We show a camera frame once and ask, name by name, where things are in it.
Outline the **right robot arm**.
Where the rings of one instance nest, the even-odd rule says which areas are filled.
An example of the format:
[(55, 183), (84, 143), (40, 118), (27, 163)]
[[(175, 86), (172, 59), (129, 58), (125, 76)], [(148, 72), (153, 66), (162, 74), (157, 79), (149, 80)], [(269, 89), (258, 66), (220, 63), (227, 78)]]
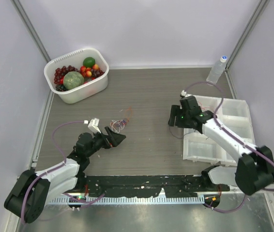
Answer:
[(252, 195), (274, 183), (274, 159), (267, 146), (258, 147), (241, 139), (225, 126), (211, 111), (202, 111), (193, 95), (180, 98), (179, 105), (172, 105), (168, 125), (193, 129), (212, 139), (235, 161), (236, 167), (215, 166), (201, 178), (207, 191), (224, 184), (238, 187), (244, 194)]

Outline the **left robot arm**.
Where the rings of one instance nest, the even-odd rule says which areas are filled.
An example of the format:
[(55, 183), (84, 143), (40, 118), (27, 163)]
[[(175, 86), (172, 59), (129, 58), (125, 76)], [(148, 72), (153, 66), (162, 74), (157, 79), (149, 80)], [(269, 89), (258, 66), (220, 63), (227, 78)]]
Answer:
[(80, 134), (73, 151), (57, 165), (38, 172), (25, 170), (8, 194), (4, 208), (23, 222), (33, 223), (54, 198), (69, 190), (81, 192), (90, 157), (102, 148), (117, 147), (126, 139), (125, 135), (113, 132), (109, 127), (105, 130), (106, 134)]

